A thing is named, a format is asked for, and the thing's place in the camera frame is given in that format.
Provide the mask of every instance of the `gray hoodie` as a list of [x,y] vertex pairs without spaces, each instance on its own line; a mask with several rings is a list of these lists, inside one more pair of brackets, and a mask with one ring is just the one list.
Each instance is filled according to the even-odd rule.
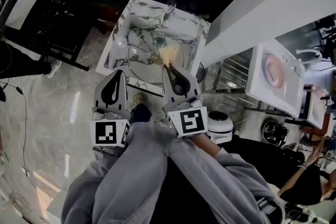
[[239,155],[221,150],[213,158],[189,139],[177,139],[171,128],[156,124],[134,123],[130,133],[124,152],[94,148],[96,160],[69,187],[62,223],[149,224],[168,156],[218,223],[269,223],[254,197],[274,200],[283,218],[282,205],[265,180]]

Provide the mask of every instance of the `bracelet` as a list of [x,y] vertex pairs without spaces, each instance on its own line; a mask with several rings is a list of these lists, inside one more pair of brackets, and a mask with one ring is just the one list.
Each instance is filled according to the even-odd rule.
[[298,167],[303,168],[304,170],[307,170],[307,168],[304,165],[298,165]]

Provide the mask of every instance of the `white sneaker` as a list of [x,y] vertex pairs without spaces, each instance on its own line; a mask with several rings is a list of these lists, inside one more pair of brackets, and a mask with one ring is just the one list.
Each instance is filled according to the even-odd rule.
[[61,67],[62,61],[54,59],[50,64],[51,64],[51,72],[47,74],[47,77],[49,79],[51,79],[55,75],[56,71]]

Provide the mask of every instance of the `marble sink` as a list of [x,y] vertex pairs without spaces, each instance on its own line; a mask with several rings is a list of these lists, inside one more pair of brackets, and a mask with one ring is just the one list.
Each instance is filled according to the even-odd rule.
[[[168,21],[161,24],[166,9],[165,4],[156,1],[130,0],[111,33],[96,72],[107,76],[114,69],[122,69],[129,86],[164,96],[156,42],[159,40],[161,46],[178,46],[176,64],[196,75],[210,23],[175,9]],[[116,39],[125,40],[125,46],[119,47]]]

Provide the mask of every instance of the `marble floor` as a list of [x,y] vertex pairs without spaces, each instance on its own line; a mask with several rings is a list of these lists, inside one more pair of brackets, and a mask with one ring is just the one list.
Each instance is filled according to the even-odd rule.
[[[93,158],[88,123],[92,118],[95,87],[104,78],[95,72],[95,67],[108,38],[109,33],[101,35],[96,29],[91,30],[78,57],[79,63],[90,66],[89,72],[64,63],[51,79],[30,76],[10,80],[12,85],[23,90],[27,99],[25,161],[31,182],[22,172],[24,98],[13,88],[5,89],[7,102],[0,104],[0,128],[9,165],[6,166],[4,177],[14,190],[17,206],[34,224],[48,223],[45,215],[47,205],[60,189],[67,189]],[[212,86],[216,70],[216,66],[208,69],[203,87]],[[130,99],[135,92],[128,87]],[[163,119],[161,107],[165,100],[151,95],[149,102],[153,120]],[[263,113],[244,114],[241,104],[234,104],[224,95],[206,94],[204,104],[208,109],[232,115],[234,121],[245,119],[237,126],[239,134],[261,141],[259,128],[266,117]],[[301,135],[298,127],[287,127],[290,128],[288,143],[297,142]],[[69,175],[66,155],[69,155]]]

